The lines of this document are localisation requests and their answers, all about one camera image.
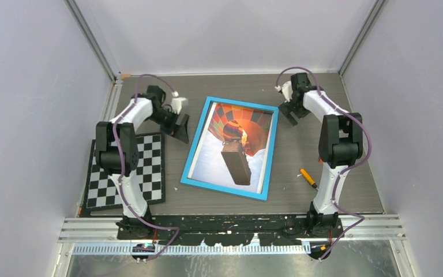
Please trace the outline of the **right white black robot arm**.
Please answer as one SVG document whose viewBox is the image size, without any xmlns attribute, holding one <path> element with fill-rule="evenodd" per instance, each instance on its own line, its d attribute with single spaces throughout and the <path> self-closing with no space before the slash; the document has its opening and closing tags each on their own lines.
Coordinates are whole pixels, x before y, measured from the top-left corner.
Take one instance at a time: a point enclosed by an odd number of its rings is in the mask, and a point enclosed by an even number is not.
<svg viewBox="0 0 443 277">
<path fill-rule="evenodd" d="M 352 166 L 363 154 L 362 117 L 340 108 L 307 73 L 296 73 L 275 89 L 284 97 L 279 106 L 291 125 L 313 114 L 321 122 L 318 155 L 323 163 L 317 195 L 310 204 L 303 227 L 314 237 L 330 233 L 338 226 L 340 194 Z"/>
</svg>

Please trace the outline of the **yellow handled screwdriver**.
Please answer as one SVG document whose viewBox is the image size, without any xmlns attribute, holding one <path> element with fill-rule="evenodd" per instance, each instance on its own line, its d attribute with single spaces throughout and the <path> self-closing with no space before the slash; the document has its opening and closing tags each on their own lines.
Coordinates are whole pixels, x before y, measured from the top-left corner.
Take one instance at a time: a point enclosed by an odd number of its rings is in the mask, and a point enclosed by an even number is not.
<svg viewBox="0 0 443 277">
<path fill-rule="evenodd" d="M 306 180 L 306 182 L 312 187 L 317 189 L 318 186 L 315 180 L 310 176 L 310 174 L 305 169 L 300 169 L 300 175 Z"/>
</svg>

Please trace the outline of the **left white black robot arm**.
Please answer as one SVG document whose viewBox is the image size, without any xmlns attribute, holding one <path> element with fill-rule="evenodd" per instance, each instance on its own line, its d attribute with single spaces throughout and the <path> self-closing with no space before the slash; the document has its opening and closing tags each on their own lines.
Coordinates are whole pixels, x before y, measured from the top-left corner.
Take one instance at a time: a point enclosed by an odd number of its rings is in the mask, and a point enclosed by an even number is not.
<svg viewBox="0 0 443 277">
<path fill-rule="evenodd" d="M 122 219 L 117 222 L 118 239 L 147 239 L 157 229 L 139 186 L 140 152 L 136 130 L 150 120 L 158 124 L 164 134 L 189 142 L 189 116 L 181 112 L 188 99 L 173 91 L 171 103 L 165 105 L 166 96 L 159 86 L 150 85 L 145 93 L 134 94 L 119 115 L 96 124 L 96 164 L 110 177 L 122 203 Z"/>
</svg>

